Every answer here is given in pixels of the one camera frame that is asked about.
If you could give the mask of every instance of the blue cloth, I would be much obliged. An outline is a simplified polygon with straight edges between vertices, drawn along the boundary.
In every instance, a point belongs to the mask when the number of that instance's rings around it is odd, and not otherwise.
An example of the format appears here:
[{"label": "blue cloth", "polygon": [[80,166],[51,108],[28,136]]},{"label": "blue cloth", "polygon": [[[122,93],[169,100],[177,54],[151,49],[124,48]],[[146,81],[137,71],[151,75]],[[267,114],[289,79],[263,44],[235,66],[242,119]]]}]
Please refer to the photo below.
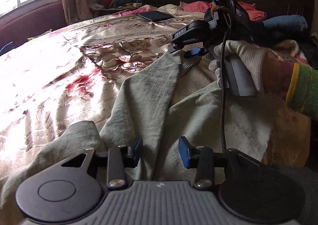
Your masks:
[{"label": "blue cloth", "polygon": [[108,8],[117,8],[127,3],[132,3],[133,0],[112,0]]},{"label": "blue cloth", "polygon": [[299,15],[278,16],[265,20],[263,23],[266,29],[274,30],[273,39],[279,39],[286,34],[304,36],[308,32],[306,19]]},{"label": "blue cloth", "polygon": [[6,44],[1,50],[0,50],[0,56],[5,54],[5,53],[8,53],[10,50],[14,49],[14,46],[13,46],[13,42],[10,42],[8,44]]}]

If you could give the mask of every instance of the ribbed gray surface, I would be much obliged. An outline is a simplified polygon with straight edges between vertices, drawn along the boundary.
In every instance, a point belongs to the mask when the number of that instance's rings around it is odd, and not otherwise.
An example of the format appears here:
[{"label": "ribbed gray surface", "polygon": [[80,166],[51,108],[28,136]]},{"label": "ribbed gray surface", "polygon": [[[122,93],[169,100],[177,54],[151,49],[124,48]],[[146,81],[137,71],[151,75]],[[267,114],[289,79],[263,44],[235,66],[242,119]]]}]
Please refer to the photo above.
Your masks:
[{"label": "ribbed gray surface", "polygon": [[[187,181],[135,181],[109,193],[103,204],[76,225],[243,225],[210,192],[193,189]],[[290,221],[285,225],[296,225]]]}]

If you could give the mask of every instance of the black tablet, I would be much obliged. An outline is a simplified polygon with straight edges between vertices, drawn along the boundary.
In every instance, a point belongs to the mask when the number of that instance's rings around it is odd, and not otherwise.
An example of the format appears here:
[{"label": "black tablet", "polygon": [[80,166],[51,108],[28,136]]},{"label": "black tablet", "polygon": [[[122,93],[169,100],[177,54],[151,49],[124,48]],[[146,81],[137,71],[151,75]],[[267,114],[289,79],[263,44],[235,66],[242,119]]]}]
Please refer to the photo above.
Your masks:
[{"label": "black tablet", "polygon": [[174,18],[173,16],[162,13],[159,11],[152,11],[152,12],[146,12],[146,13],[138,13],[138,16],[145,18],[149,21],[161,21],[161,20],[166,20],[166,19],[171,19]]}]

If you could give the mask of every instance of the white glove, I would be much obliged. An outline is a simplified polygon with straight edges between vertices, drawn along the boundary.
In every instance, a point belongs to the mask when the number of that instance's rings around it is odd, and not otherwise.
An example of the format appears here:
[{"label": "white glove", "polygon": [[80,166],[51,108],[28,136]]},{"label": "white glove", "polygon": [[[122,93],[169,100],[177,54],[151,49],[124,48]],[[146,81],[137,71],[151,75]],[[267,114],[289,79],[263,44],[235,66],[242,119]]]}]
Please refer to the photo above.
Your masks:
[{"label": "white glove", "polygon": [[[221,57],[221,50],[222,44],[214,48],[214,53]],[[255,89],[260,92],[263,91],[262,69],[266,52],[266,48],[261,48],[257,45],[251,45],[246,41],[227,40],[225,44],[224,56],[227,56],[231,53],[238,54],[246,68],[251,73]],[[215,75],[217,76],[217,84],[219,87],[221,87],[221,70],[219,68],[219,63],[216,60],[213,60],[210,63],[209,70],[215,72]]]}]

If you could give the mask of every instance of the yellow stripe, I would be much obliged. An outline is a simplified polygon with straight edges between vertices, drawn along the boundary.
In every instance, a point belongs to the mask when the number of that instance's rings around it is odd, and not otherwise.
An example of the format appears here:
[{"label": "yellow stripe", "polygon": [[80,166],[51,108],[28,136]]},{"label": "yellow stripe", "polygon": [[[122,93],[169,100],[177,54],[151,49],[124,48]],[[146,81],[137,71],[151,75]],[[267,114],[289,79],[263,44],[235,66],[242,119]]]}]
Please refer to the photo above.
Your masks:
[{"label": "yellow stripe", "polygon": [[287,96],[286,96],[287,105],[289,105],[289,103],[292,101],[292,98],[294,96],[296,84],[298,81],[298,74],[299,74],[299,64],[295,63],[294,69],[293,69],[293,74],[292,74],[292,79],[290,80],[290,85],[289,85],[289,89],[288,89]]}]

